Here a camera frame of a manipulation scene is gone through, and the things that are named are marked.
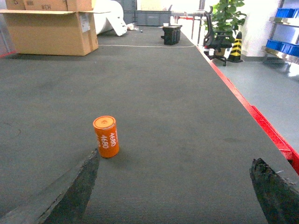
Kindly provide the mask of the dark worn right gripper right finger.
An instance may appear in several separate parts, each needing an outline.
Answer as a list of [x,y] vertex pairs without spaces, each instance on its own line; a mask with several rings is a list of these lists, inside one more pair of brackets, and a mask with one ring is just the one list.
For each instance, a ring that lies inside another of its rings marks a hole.
[[295,184],[281,177],[262,158],[252,161],[249,175],[269,224],[299,222],[299,189]]

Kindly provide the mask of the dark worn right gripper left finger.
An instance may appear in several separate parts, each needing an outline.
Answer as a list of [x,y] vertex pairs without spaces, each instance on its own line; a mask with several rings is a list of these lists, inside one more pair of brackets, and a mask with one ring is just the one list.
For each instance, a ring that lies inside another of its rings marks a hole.
[[2,224],[80,224],[97,178],[97,150],[19,207]]

